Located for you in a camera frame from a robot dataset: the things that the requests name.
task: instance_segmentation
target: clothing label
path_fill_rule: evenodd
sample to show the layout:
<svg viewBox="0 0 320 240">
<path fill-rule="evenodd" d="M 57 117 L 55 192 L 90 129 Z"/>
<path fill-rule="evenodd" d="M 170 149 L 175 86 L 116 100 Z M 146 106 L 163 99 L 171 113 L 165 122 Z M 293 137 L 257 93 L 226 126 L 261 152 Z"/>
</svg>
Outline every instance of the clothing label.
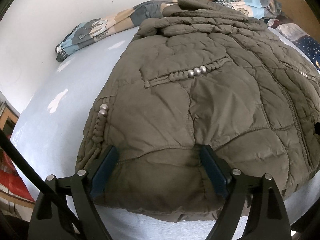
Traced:
<svg viewBox="0 0 320 240">
<path fill-rule="evenodd" d="M 57 47 L 57 53 L 61 52 L 62 51 L 62 48 L 61 48 L 61 45 L 59 47 Z"/>
</svg>

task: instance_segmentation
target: white wall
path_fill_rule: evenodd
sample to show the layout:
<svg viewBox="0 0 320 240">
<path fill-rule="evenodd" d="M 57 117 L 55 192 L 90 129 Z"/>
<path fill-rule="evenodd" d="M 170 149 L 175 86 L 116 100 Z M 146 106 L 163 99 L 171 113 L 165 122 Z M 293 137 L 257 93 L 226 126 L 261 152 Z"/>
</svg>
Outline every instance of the white wall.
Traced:
<svg viewBox="0 0 320 240">
<path fill-rule="evenodd" d="M 55 46 L 79 23 L 147 0 L 15 0 L 0 22 L 0 91 L 21 113 L 59 65 Z"/>
</svg>

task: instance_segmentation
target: blue gripper pad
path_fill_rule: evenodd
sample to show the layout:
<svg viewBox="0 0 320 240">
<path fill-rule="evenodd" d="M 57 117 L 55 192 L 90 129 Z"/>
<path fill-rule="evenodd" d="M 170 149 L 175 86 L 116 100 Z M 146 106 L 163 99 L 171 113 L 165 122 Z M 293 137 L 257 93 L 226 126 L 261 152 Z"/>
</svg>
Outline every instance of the blue gripper pad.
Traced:
<svg viewBox="0 0 320 240">
<path fill-rule="evenodd" d="M 227 199 L 230 195 L 230 192 L 227 188 L 228 179 L 225 177 L 223 171 L 219 168 L 218 164 L 210 154 L 208 147 L 210 146 L 203 146 L 201 148 L 200 159 L 202 161 L 202 165 L 204 166 L 205 171 L 211 180 L 215 193 L 222 196 L 224 199 Z"/>
<path fill-rule="evenodd" d="M 116 147 L 113 146 L 102 161 L 95 175 L 92 177 L 92 187 L 90 191 L 91 199 L 94 199 L 103 193 L 106 182 L 108 181 L 118 158 L 118 151 Z"/>
</svg>

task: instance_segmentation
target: mattress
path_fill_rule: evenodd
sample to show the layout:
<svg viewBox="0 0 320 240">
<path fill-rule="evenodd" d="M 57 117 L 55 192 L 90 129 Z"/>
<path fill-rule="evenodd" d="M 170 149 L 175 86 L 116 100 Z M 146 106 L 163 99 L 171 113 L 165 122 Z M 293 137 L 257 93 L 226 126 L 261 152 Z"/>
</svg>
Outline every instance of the mattress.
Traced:
<svg viewBox="0 0 320 240">
<path fill-rule="evenodd" d="M 11 141 L 42 179 L 74 174 L 83 127 L 93 101 L 138 27 L 109 36 L 83 48 L 61 63 L 33 96 L 21 114 Z M 296 48 L 284 37 L 289 46 Z M 30 194 L 39 190 L 18 170 Z M 320 197 L 320 173 L 285 200 L 290 223 L 294 223 Z M 71 198 L 69 207 L 75 211 Z M 97 206 L 114 240 L 205 239 L 215 221 L 164 222 L 123 209 Z M 247 217 L 239 221 L 234 239 L 242 236 Z"/>
</svg>

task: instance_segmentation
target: metal stud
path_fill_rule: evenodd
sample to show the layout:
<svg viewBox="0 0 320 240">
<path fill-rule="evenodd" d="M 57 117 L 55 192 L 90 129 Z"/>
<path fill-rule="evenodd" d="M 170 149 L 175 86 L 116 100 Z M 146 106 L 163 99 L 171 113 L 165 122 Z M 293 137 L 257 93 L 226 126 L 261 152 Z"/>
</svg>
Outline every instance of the metal stud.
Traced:
<svg viewBox="0 0 320 240">
<path fill-rule="evenodd" d="M 193 72 L 192 69 L 188 70 L 188 77 L 193 77 L 195 73 Z"/>
<path fill-rule="evenodd" d="M 101 117 L 101 116 L 106 117 L 107 114 L 108 114 L 108 112 L 107 112 L 106 110 L 103 110 L 103 109 L 101 109 L 101 110 L 98 112 L 98 116 L 99 116 L 99 117 Z"/>
<path fill-rule="evenodd" d="M 200 71 L 200 69 L 197 68 L 197 67 L 195 67 L 195 68 L 193 69 L 193 72 L 195 73 L 195 76 L 196 76 L 196 77 L 201 75 L 201 71 Z"/>
<path fill-rule="evenodd" d="M 205 68 L 205 66 L 200 66 L 199 69 L 202 74 L 207 72 L 207 69 Z"/>
<path fill-rule="evenodd" d="M 53 180 L 53 179 L 54 179 L 54 175 L 52 175 L 52 174 L 47 177 L 48 181 Z"/>
<path fill-rule="evenodd" d="M 83 176 L 83 175 L 85 175 L 85 173 L 86 173 L 85 170 L 79 170 L 79 171 L 77 172 L 78 176 Z"/>
<path fill-rule="evenodd" d="M 272 176 L 269 173 L 264 174 L 264 176 L 266 177 L 266 179 L 268 180 L 272 180 Z"/>
<path fill-rule="evenodd" d="M 106 110 L 106 111 L 108 111 L 108 110 L 109 110 L 109 106 L 107 106 L 106 104 L 102 104 L 102 105 L 100 106 L 100 110 Z"/>
<path fill-rule="evenodd" d="M 241 174 L 241 171 L 239 169 L 233 169 L 232 173 L 236 176 L 239 176 Z"/>
</svg>

